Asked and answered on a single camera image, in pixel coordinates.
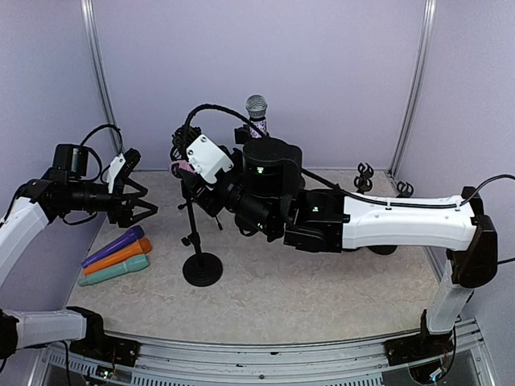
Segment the purple microphone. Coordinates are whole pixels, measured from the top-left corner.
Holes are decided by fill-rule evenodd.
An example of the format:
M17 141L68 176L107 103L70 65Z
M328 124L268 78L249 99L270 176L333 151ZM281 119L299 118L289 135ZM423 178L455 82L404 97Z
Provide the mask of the purple microphone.
M91 264L124 249L125 247L133 244L137 240L142 239L144 236L145 232L140 225L133 226L114 241L111 241L109 244L99 249L91 256L86 257L81 262L81 267L87 268Z

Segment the pink microphone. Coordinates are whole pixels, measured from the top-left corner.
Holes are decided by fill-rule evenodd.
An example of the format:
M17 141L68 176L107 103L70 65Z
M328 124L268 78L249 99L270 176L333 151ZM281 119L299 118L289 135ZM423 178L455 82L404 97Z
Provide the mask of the pink microphone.
M182 173L195 174L195 170L185 160L171 161L168 170L177 179L182 178Z

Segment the orange microphone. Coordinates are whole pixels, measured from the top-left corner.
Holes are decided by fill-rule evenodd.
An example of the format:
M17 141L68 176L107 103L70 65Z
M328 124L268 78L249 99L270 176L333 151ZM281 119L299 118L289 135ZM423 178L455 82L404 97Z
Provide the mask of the orange microphone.
M135 241L129 246L117 251L91 265L83 269L83 273L85 276L89 274L95 273L102 269L106 269L115 264L126 261L131 257L135 257L137 255L147 254L152 250L152 244L148 238L142 238L140 240Z

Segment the teal microphone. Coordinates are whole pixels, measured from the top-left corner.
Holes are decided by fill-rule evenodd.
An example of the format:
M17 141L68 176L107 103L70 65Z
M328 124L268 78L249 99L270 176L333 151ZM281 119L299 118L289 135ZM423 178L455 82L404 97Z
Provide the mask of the teal microphone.
M108 281L112 278L125 275L127 273L134 273L145 269L150 265L148 256L145 254L131 257L121 263L117 263L108 268L101 269L95 273L85 275L77 282L78 286L84 287L95 285L97 283Z

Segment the tall black stand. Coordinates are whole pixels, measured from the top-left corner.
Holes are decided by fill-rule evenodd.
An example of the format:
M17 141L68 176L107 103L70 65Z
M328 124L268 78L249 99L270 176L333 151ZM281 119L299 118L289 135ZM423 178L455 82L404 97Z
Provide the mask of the tall black stand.
M192 195L183 180L181 181L181 193L185 199L185 207L191 229L191 233L186 237L186 240L194 248L194 253L183 264L183 277L190 285L208 287L220 280L223 273L223 265L216 255L204 252L201 248Z

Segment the black stand with phone clamp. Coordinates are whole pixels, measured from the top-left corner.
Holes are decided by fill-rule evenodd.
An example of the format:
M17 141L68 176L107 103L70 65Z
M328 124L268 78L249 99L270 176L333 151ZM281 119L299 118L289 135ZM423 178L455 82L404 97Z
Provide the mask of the black stand with phone clamp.
M253 138L250 133L250 127L248 125L242 125L236 128L233 132L234 141L237 145L244 145Z

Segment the glitter silver-head microphone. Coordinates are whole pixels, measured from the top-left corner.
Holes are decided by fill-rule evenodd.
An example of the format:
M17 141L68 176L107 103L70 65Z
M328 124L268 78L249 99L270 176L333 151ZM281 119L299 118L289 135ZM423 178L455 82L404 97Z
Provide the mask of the glitter silver-head microphone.
M266 112L268 104L264 96L254 94L245 102L245 109L249 115L249 120L259 128L263 134L268 134Z

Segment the black round-base stand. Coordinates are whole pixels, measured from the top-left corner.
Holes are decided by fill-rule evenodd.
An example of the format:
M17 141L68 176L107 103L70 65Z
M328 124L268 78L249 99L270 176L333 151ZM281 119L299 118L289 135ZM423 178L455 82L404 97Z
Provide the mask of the black round-base stand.
M364 194L373 188L372 177L374 176L374 169L368 164L360 162L357 166L358 176L354 178L353 185L356 192Z
M380 256L388 256L393 254L397 250L397 246L395 245L376 245L369 246L369 250Z
M399 181L396 189L398 192L398 198L410 198L414 194L414 187L408 182Z

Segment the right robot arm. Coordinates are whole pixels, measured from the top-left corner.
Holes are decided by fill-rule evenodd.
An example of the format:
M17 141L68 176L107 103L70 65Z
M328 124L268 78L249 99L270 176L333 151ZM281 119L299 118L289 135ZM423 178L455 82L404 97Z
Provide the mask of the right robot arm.
M384 344L390 365L453 351L455 320L472 292L496 276L498 237L474 187L439 199L369 198L330 182L306 190L301 150L277 138L253 139L230 151L200 135L179 153L177 174L188 202L209 216L230 211L244 235L262 233L310 253L445 249L446 268L420 331Z

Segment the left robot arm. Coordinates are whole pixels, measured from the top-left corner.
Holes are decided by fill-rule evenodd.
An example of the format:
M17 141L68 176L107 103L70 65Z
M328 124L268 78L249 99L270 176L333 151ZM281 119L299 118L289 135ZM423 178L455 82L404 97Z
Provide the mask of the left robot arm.
M86 176L89 156L94 154L85 144L59 144L43 177L24 183L15 192L1 220L2 280L49 225L75 211L86 213L84 223L104 213L124 231L83 261L87 285L147 267L151 244L139 222L155 215L158 208L144 200L147 188L130 177L141 155L134 148L120 152L109 164L103 183ZM65 342L70 352L126 366L134 365L138 352L138 343L107 335L103 318L80 306L1 310L2 359L22 349L58 342Z

